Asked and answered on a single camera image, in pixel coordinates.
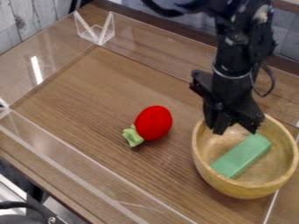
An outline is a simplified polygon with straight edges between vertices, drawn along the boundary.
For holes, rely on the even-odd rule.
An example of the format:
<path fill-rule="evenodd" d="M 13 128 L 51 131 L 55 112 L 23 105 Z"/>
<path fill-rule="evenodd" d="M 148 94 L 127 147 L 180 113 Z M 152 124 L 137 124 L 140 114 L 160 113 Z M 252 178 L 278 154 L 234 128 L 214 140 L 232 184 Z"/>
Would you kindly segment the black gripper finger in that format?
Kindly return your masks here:
<path fill-rule="evenodd" d="M 236 123 L 220 102 L 212 104 L 211 102 L 206 101 L 203 103 L 203 113 L 206 124 L 212 130 L 212 133 L 216 135 L 223 135 L 227 128 Z"/>
<path fill-rule="evenodd" d="M 264 121 L 264 116 L 250 117 L 246 115 L 239 115 L 236 118 L 240 126 L 252 134 L 258 132 L 260 123 Z"/>

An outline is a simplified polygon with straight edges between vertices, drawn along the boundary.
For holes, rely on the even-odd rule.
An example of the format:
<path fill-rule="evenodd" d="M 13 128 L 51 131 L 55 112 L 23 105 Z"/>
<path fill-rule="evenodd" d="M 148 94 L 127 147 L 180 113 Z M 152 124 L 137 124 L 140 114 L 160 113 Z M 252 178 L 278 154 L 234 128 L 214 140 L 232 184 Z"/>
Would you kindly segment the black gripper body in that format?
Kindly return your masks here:
<path fill-rule="evenodd" d="M 192 70 L 190 89 L 202 97 L 203 102 L 220 102 L 235 122 L 238 116 L 264 116 L 251 94 L 252 85 L 248 77 L 224 78 L 216 73 Z"/>

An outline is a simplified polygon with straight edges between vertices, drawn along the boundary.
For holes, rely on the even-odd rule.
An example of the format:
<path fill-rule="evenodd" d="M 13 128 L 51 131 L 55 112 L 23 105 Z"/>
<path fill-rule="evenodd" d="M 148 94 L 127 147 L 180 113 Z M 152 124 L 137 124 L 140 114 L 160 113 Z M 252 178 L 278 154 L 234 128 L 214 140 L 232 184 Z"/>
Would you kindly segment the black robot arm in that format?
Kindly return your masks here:
<path fill-rule="evenodd" d="M 171 0 L 164 8 L 155 0 L 141 0 L 158 14 L 174 18 L 206 12 L 215 18 L 219 37 L 211 64 L 212 73 L 191 72 L 191 90 L 203 99 L 206 124 L 218 135 L 239 124 L 256 132 L 266 115 L 254 99 L 270 93 L 256 88 L 258 74 L 272 74 L 266 59 L 274 54 L 272 0 Z"/>

